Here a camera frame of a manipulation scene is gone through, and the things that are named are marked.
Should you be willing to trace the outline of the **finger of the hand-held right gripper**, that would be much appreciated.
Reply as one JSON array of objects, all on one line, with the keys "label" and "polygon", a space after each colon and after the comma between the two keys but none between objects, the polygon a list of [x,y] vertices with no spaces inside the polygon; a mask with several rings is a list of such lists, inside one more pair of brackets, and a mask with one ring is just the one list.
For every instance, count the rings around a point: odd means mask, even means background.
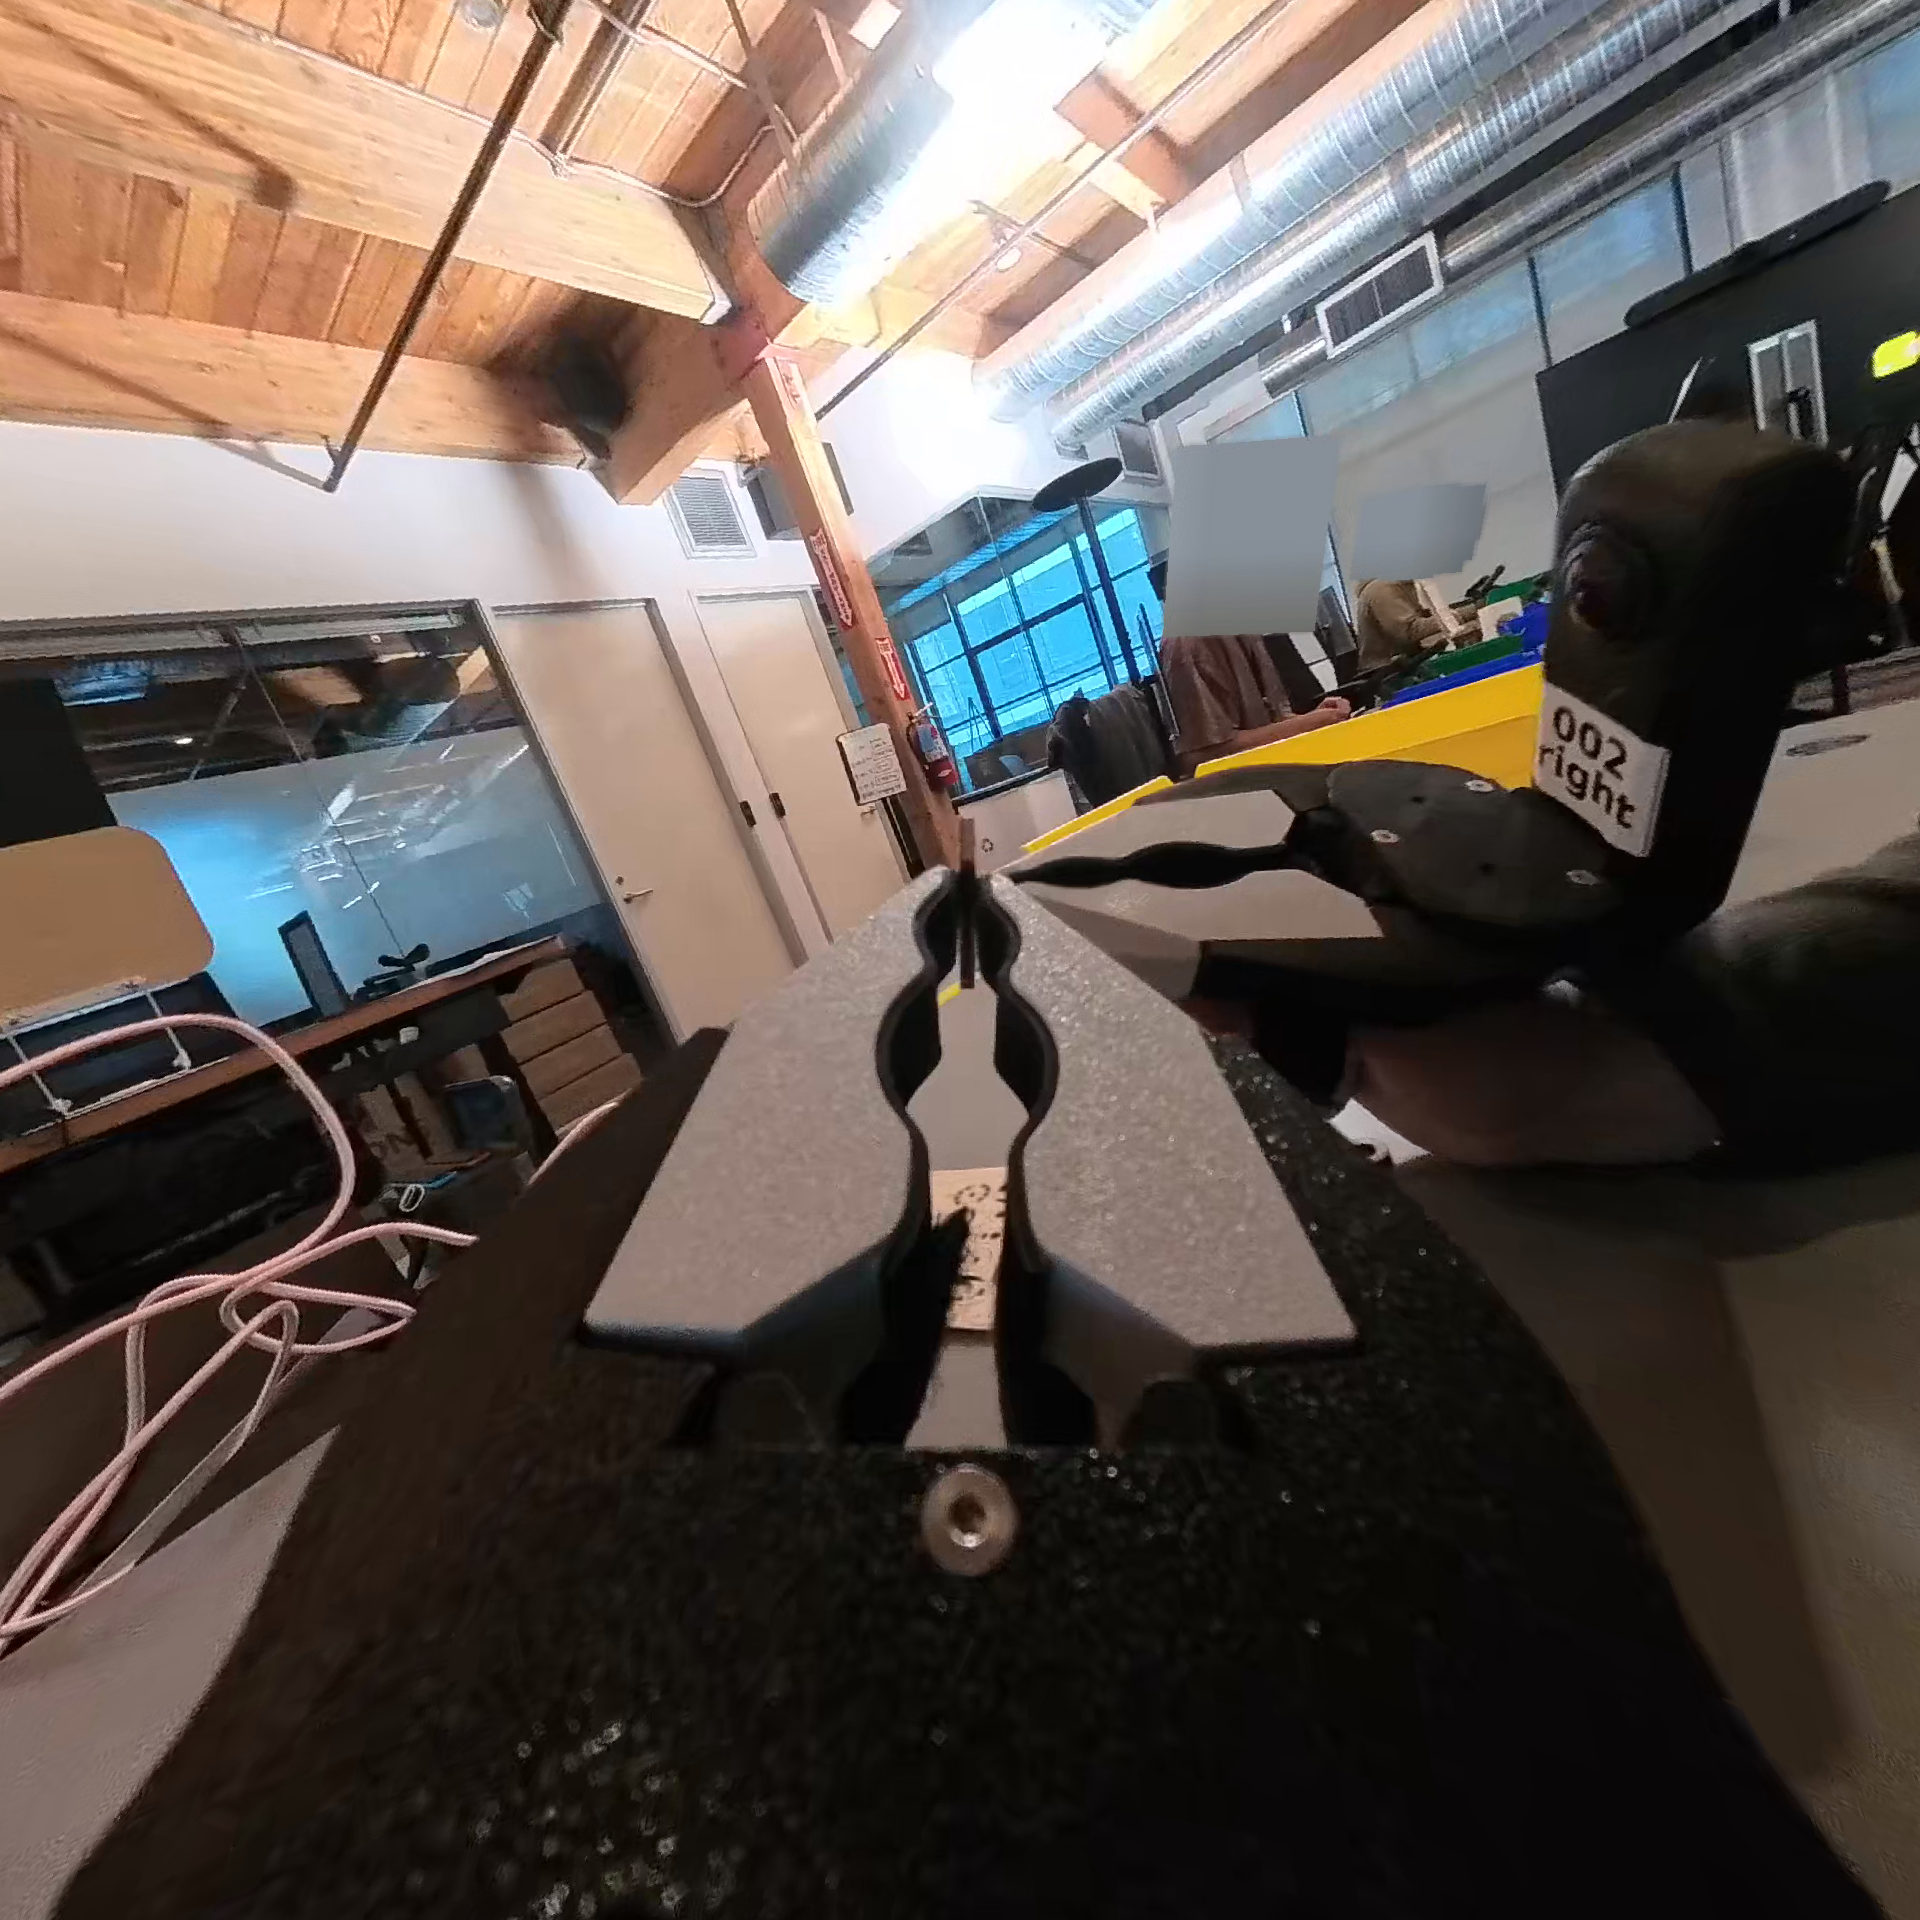
[{"label": "finger of the hand-held right gripper", "polygon": [[1198,964],[1213,947],[1381,945],[1369,906],[1308,872],[1249,867],[1265,848],[1074,837],[1002,872],[1120,964]]},{"label": "finger of the hand-held right gripper", "polygon": [[1022,853],[1022,868],[1061,859],[1120,862],[1162,845],[1277,848],[1296,819],[1328,802],[1328,764],[1251,764],[1168,784],[1085,817]]}]

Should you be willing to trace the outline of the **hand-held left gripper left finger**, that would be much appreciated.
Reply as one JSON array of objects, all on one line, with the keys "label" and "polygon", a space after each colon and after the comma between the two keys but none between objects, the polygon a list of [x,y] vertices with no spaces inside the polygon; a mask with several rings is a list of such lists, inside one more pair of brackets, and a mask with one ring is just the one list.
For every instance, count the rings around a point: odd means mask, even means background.
[{"label": "hand-held left gripper left finger", "polygon": [[942,1060],[950,872],[897,899],[730,1028],[584,1317],[600,1348],[765,1381],[827,1442],[901,1444],[970,1225],[938,1216],[907,1113]]}]

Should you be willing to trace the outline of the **wooden model part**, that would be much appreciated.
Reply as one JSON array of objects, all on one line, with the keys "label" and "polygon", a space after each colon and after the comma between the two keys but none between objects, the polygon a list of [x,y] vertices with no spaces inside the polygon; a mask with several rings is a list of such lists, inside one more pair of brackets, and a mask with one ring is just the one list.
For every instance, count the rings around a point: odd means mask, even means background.
[{"label": "wooden model part", "polygon": [[939,1062],[916,1094],[915,1115],[929,1128],[930,1201],[934,1225],[965,1227],[957,1280],[950,1288],[946,1331],[984,1348],[996,1323],[1005,1168],[1022,1110],[996,1068],[998,1002],[981,960],[979,909],[988,904],[976,826],[960,821],[955,872],[955,963],[934,993]]}]

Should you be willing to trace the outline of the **person's right hand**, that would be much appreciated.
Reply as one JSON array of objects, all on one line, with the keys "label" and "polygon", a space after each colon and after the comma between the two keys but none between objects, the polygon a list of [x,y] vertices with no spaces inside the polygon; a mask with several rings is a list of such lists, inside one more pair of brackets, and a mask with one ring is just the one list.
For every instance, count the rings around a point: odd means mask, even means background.
[{"label": "person's right hand", "polygon": [[1465,1168],[1657,1168],[1722,1140],[1656,1040],[1597,1002],[1560,994],[1432,1024],[1357,1024],[1346,1088],[1396,1137]]}]

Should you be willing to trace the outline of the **yellow plastic bin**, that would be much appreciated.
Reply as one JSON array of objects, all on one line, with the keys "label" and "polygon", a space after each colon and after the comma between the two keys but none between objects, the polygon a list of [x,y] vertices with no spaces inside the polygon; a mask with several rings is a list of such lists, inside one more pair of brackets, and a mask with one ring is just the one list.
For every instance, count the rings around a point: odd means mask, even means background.
[{"label": "yellow plastic bin", "polygon": [[1544,692],[1546,672],[1521,669],[1414,704],[1365,712],[1265,750],[1213,758],[1198,778],[1251,764],[1420,761],[1500,786],[1524,786]]}]

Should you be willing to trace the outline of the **small blue bin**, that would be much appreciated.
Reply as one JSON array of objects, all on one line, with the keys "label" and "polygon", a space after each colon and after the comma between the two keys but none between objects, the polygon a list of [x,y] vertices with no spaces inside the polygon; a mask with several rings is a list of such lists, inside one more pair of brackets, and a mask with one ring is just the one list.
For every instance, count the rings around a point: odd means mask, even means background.
[{"label": "small blue bin", "polygon": [[1468,662],[1468,665],[1456,667],[1454,672],[1437,674],[1437,676],[1432,676],[1432,680],[1418,680],[1418,682],[1406,684],[1404,689],[1396,689],[1395,692],[1389,692],[1381,702],[1381,706],[1384,708],[1406,706],[1406,704],[1414,704],[1420,699],[1428,699],[1437,692],[1451,692],[1456,689],[1475,685],[1475,684],[1482,684],[1482,682],[1492,682],[1492,680],[1500,680],[1500,676],[1507,676],[1507,674],[1513,674],[1513,672],[1521,672],[1521,669],[1539,669],[1544,665],[1544,654],[1546,652],[1507,654],[1507,657],[1498,657],[1498,658],[1484,658],[1484,660],[1477,660],[1477,662]]}]

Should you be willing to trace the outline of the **green plastic bin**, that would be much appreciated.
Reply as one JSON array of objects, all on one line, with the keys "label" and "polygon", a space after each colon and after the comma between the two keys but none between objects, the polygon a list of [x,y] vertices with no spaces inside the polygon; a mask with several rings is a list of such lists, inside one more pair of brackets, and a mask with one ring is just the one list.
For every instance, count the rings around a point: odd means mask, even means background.
[{"label": "green plastic bin", "polygon": [[1537,658],[1547,643],[1549,610],[1549,600],[1546,597],[1507,597],[1480,609],[1496,624],[1488,628],[1482,622],[1482,636],[1477,641],[1432,654],[1424,660],[1424,674],[1435,680],[1496,667],[1508,658]]}]

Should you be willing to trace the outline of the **stack of cardboard boxes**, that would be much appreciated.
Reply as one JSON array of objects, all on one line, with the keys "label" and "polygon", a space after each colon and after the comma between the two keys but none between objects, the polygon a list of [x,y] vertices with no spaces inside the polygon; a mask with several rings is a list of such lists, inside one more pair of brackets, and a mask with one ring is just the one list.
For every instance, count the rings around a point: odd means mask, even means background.
[{"label": "stack of cardboard boxes", "polygon": [[530,966],[499,1004],[505,1024],[496,1040],[553,1137],[641,1086],[603,996],[571,955]]}]

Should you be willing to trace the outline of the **white door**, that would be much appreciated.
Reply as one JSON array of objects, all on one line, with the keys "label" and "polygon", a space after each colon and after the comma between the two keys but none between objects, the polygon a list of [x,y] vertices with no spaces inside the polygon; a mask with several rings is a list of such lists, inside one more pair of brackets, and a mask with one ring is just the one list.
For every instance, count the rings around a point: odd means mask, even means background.
[{"label": "white door", "polygon": [[491,641],[669,1032],[795,957],[653,603],[494,609]]},{"label": "white door", "polygon": [[858,720],[812,593],[698,602],[705,638],[752,757],[763,817],[806,900],[803,933],[835,941],[905,882],[883,802],[858,796],[842,736]]}]

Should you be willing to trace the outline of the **long wooden desk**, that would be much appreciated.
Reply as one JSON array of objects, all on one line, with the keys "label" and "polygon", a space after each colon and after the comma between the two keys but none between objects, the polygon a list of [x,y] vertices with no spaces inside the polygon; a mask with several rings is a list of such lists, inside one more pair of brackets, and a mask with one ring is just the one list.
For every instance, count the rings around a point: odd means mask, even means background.
[{"label": "long wooden desk", "polygon": [[[522,984],[536,972],[566,963],[569,941],[562,937],[496,950],[404,993],[307,1024],[274,1044],[316,1077],[325,1092],[377,1088],[417,1062],[429,1066],[461,1048],[494,1043],[520,1019],[514,1009],[524,1002]],[[243,1035],[243,1048],[220,1060],[190,1066],[70,1117],[56,1117],[21,1138],[6,1138],[2,1170],[9,1178],[67,1150],[93,1146],[196,1099],[241,1088],[261,1074],[284,1080],[272,1051]]]}]

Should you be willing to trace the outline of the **white ceiling vent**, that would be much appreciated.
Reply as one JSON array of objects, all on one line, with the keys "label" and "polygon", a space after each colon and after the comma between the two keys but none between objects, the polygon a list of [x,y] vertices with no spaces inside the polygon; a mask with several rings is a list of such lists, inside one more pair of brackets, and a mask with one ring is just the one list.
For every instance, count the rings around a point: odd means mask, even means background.
[{"label": "white ceiling vent", "polygon": [[1353,353],[1424,310],[1446,285],[1437,237],[1424,230],[1314,306],[1328,360]]}]

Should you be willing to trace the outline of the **black ceiling pipe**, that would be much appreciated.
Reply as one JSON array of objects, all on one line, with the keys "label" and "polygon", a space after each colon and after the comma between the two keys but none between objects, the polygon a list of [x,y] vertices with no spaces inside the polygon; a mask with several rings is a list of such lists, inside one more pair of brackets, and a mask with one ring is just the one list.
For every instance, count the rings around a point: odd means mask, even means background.
[{"label": "black ceiling pipe", "polygon": [[404,306],[400,308],[392,338],[377,357],[370,385],[357,402],[341,444],[326,445],[330,465],[322,477],[322,492],[330,496],[338,494],[353,467],[353,460],[369,435],[377,408],[384,402],[400,370],[400,362],[408,357],[421,329],[425,310],[428,306],[433,306],[435,293],[442,288],[449,262],[454,258],[458,248],[464,240],[467,229],[474,220],[474,213],[482,202],[485,193],[489,189],[501,156],[505,154],[513,134],[520,131],[520,122],[540,84],[542,74],[562,46],[569,9],[571,2],[530,4],[532,30],[513,74],[513,81],[505,88],[501,104],[469,163],[459,193],[449,209],[449,217],[425,254],[414,288],[408,294]]}]

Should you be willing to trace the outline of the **black wall speaker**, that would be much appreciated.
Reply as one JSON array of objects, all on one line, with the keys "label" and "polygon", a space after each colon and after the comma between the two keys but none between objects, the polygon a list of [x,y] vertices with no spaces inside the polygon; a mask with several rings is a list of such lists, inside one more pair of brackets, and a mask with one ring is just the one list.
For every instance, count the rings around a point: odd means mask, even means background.
[{"label": "black wall speaker", "polygon": [[[822,445],[822,452],[825,452],[825,460],[827,460],[827,467],[830,467],[830,473],[832,473],[832,482],[835,482],[837,494],[842,499],[844,514],[853,517],[853,499],[851,499],[851,492],[849,492],[849,481],[844,475],[844,469],[837,460],[837,451],[827,441]],[[782,473],[778,470],[771,456],[765,456],[756,462],[738,465],[738,484],[740,484],[742,494],[748,496],[748,500],[752,502],[752,509],[756,514],[758,528],[761,528],[765,540],[771,540],[771,542],[803,542],[805,540],[805,531],[800,526],[795,499],[784,488]]]}]

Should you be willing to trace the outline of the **white wall vent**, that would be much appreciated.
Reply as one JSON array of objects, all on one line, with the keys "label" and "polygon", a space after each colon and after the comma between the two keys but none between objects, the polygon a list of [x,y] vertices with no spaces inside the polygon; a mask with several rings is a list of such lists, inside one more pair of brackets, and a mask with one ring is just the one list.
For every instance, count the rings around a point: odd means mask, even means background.
[{"label": "white wall vent", "polygon": [[722,469],[692,467],[664,492],[682,550],[691,560],[752,560],[756,542]]}]

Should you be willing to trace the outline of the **large silver air duct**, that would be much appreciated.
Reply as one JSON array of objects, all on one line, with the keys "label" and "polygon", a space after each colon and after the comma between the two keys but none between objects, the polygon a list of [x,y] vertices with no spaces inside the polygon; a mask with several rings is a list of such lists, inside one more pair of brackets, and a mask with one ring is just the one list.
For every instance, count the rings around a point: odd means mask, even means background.
[{"label": "large silver air duct", "polygon": [[942,61],[986,4],[915,4],[754,194],[748,224],[805,304],[866,294],[970,203],[970,140]]}]

